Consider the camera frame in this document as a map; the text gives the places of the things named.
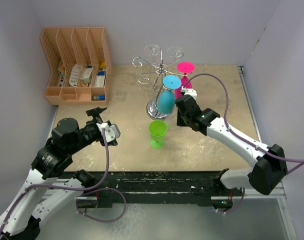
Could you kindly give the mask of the blue plastic goblet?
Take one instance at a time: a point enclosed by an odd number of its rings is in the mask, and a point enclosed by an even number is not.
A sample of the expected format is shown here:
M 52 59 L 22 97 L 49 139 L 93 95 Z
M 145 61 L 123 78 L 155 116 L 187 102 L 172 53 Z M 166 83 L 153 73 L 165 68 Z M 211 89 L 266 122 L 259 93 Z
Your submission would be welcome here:
M 172 90 L 176 90 L 181 86 L 182 82 L 176 75 L 168 75 L 163 78 L 163 85 L 167 88 L 161 93 L 157 99 L 157 110 L 162 114 L 171 114 L 175 106 L 175 94 Z

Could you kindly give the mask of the pink plastic goblet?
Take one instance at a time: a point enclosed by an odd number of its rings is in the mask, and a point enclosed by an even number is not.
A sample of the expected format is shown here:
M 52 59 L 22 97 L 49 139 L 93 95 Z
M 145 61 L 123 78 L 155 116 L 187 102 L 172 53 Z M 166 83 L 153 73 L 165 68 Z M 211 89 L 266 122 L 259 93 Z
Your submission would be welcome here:
M 189 61 L 180 62 L 177 65 L 177 69 L 179 72 L 183 73 L 183 77 L 181 78 L 181 86 L 175 90 L 176 99 L 181 96 L 181 88 L 187 83 L 189 80 L 188 75 L 191 74 L 195 68 L 195 65 Z

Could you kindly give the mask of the clear wine glass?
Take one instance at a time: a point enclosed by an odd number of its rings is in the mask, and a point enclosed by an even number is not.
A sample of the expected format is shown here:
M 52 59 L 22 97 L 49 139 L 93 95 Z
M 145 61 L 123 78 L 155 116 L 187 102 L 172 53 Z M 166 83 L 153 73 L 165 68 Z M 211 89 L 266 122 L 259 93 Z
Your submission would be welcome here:
M 157 44 L 147 45 L 144 49 L 145 54 L 150 57 L 150 63 L 154 66 L 157 65 L 157 56 L 160 54 L 161 48 Z
M 172 58 L 170 66 L 175 65 L 184 57 L 183 49 L 180 47 L 170 47 L 167 49 L 166 53 L 168 57 Z

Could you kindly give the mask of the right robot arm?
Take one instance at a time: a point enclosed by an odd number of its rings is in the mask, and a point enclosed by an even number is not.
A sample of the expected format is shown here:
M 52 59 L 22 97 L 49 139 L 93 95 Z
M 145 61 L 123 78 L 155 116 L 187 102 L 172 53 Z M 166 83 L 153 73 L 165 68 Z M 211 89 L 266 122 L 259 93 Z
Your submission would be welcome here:
M 214 183 L 218 195 L 225 196 L 233 188 L 253 188 L 269 195 L 287 175 L 287 164 L 280 160 L 285 156 L 281 146 L 268 146 L 227 125 L 224 118 L 212 109 L 201 110 L 188 94 L 178 98 L 175 105 L 186 126 L 224 144 L 250 166 L 221 171 Z

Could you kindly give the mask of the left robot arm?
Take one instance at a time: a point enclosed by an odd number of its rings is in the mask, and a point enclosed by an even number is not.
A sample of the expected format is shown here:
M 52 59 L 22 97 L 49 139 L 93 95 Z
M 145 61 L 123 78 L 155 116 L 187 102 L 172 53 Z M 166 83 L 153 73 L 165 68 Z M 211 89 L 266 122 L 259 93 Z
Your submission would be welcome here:
M 0 240 L 34 240 L 40 229 L 60 209 L 76 197 L 89 196 L 105 181 L 108 170 L 100 181 L 85 170 L 77 171 L 67 182 L 55 182 L 72 164 L 72 156 L 93 142 L 105 148 L 116 146 L 120 130 L 116 124 L 103 121 L 104 108 L 86 111 L 92 120 L 80 128 L 74 118 L 63 118 L 52 130 L 51 137 L 41 148 L 27 178 L 11 202 L 0 215 Z

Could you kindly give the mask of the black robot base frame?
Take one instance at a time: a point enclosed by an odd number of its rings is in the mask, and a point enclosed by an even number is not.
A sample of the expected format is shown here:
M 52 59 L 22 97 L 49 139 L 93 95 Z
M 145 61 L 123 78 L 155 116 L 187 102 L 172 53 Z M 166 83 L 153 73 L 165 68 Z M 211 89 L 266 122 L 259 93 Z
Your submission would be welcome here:
M 242 190 L 218 182 L 219 171 L 115 171 L 100 193 L 78 197 L 80 206 L 110 208 L 113 204 L 181 204 L 230 209 Z

